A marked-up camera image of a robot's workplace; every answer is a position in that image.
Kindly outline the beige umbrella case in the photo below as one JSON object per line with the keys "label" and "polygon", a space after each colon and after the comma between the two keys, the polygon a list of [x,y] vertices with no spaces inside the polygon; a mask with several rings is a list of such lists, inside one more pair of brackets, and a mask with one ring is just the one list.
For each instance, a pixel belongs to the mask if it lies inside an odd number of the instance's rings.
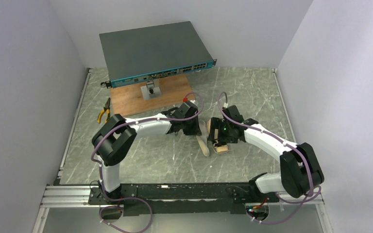
{"label": "beige umbrella case", "polygon": [[201,135],[197,135],[196,138],[197,138],[197,141],[198,141],[198,144],[200,146],[200,149],[203,153],[203,155],[205,157],[209,157],[210,156],[210,151],[209,151],[209,147],[208,147],[208,130],[206,128],[206,123],[204,120],[199,120],[198,121],[198,124],[199,124],[199,129],[201,131]]}

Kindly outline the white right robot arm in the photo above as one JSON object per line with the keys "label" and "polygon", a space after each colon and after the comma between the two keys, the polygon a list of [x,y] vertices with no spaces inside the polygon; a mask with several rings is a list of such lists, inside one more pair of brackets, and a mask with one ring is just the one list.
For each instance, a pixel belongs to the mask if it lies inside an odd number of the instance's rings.
{"label": "white right robot arm", "polygon": [[222,108],[222,117],[212,117],[206,128],[208,139],[215,147],[249,143],[279,162],[277,173],[261,173],[249,180],[249,193],[262,194],[286,192],[293,198],[308,194],[324,182],[324,174],[309,143],[287,141],[249,118],[244,119],[237,107]]}

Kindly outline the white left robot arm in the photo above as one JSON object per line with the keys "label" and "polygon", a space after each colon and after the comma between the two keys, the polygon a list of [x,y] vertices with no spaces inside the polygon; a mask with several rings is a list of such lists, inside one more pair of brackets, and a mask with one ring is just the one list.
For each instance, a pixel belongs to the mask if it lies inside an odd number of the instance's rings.
{"label": "white left robot arm", "polygon": [[91,160],[100,167],[100,183],[104,191],[116,198],[121,191],[120,163],[127,156],[133,142],[153,135],[182,131],[184,135],[201,135],[199,109],[191,101],[150,117],[124,118],[115,114],[93,136]]}

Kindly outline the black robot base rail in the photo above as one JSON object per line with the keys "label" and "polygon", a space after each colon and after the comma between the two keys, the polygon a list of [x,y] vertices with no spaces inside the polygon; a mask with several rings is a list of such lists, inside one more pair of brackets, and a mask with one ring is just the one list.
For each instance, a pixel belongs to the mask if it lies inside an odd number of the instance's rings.
{"label": "black robot base rail", "polygon": [[249,183],[123,183],[119,191],[104,197],[100,185],[91,185],[89,205],[117,205],[124,216],[154,214],[244,214],[245,206],[278,203],[274,193],[263,194]]}

